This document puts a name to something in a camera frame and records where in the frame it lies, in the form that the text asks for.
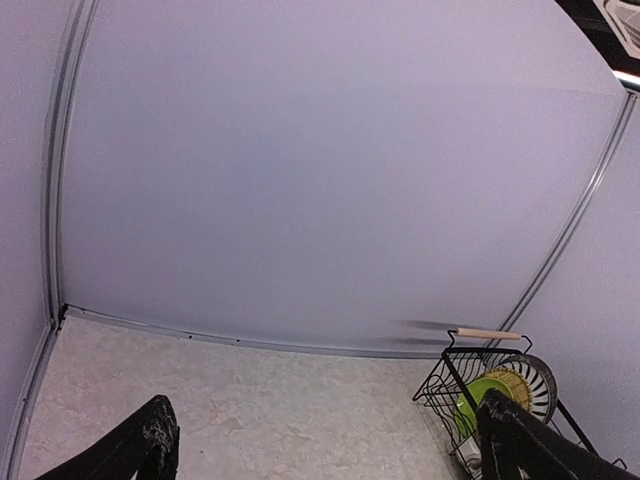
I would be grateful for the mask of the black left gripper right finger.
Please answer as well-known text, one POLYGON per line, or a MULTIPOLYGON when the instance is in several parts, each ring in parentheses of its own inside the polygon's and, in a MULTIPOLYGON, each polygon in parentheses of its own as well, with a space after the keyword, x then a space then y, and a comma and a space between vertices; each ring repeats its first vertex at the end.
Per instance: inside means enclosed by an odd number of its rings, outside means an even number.
POLYGON ((484 479, 634 479, 554 432, 505 394, 483 396, 476 421, 484 479))

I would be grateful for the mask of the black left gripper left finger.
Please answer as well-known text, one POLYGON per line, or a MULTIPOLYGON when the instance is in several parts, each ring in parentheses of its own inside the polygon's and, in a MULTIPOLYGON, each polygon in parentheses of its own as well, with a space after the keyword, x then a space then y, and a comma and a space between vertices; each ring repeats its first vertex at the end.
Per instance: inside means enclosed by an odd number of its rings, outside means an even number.
POLYGON ((156 395, 95 444, 43 479, 174 479, 180 427, 169 398, 156 395))

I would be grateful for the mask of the yellow green woven plate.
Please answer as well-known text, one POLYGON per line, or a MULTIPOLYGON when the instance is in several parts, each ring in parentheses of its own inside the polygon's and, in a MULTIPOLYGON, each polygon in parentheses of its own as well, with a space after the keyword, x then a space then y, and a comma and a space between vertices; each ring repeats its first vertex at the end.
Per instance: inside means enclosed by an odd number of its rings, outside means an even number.
POLYGON ((489 370, 483 375, 484 378, 497 380, 504 384, 511 398, 525 410, 529 411, 533 404, 533 394, 529 383, 525 378, 514 370, 497 368, 489 370))

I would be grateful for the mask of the white plate dark stripes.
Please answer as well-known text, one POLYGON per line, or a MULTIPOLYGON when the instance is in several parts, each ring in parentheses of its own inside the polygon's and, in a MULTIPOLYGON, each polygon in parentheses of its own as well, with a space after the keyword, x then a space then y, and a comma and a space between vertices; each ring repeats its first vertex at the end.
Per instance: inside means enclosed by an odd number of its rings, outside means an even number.
POLYGON ((497 368, 514 370, 525 378, 533 394, 533 404, 528 412, 548 424, 558 403, 557 382, 549 366, 538 357, 520 354, 508 357, 497 368))

